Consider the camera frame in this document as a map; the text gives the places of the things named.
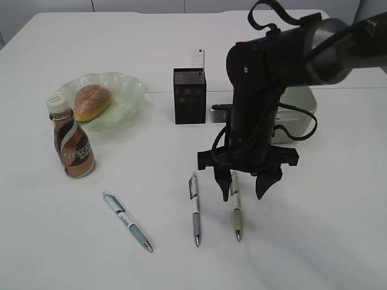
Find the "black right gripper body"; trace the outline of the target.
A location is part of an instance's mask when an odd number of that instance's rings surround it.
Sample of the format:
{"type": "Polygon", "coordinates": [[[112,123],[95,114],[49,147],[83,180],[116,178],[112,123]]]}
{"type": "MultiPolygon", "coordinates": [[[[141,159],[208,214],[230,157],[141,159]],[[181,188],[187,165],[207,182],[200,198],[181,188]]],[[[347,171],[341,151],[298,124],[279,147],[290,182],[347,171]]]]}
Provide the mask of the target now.
{"type": "Polygon", "coordinates": [[[262,90],[252,95],[233,92],[230,120],[216,136],[212,147],[197,153],[198,170],[235,169],[260,175],[282,164],[296,166],[296,149],[271,145],[275,118],[283,90],[262,90]]]}

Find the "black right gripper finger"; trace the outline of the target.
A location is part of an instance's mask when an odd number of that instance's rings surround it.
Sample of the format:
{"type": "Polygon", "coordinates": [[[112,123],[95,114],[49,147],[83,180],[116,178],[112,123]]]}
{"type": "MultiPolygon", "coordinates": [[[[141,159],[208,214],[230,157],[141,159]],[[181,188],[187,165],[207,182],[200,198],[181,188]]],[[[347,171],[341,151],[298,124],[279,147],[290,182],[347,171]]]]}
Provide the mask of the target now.
{"type": "Polygon", "coordinates": [[[232,176],[230,169],[227,167],[215,167],[214,168],[214,177],[216,183],[219,185],[223,201],[227,202],[229,199],[229,189],[232,183],[232,176]]]}
{"type": "Polygon", "coordinates": [[[256,177],[256,196],[262,199],[266,191],[282,178],[282,170],[280,166],[271,167],[269,169],[258,172],[256,177]]]}

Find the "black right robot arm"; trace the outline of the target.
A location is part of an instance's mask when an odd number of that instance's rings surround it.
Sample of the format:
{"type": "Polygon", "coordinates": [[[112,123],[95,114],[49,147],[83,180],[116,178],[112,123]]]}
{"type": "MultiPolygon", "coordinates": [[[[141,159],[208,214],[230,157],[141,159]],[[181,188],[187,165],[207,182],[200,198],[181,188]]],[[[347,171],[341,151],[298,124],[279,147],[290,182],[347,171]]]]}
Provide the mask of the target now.
{"type": "Polygon", "coordinates": [[[271,144],[281,95],[289,87],[334,85],[351,70],[386,65],[386,14],[381,13],[352,25],[323,19],[319,13],[293,19],[281,31],[275,24],[264,26],[266,35],[236,43],[228,52],[226,70],[233,86],[233,102],[225,127],[210,150],[198,154],[198,168],[213,167],[223,199],[228,200],[231,172],[256,177],[255,192],[265,192],[282,178],[281,166],[295,166],[299,156],[293,148],[271,144]]]}

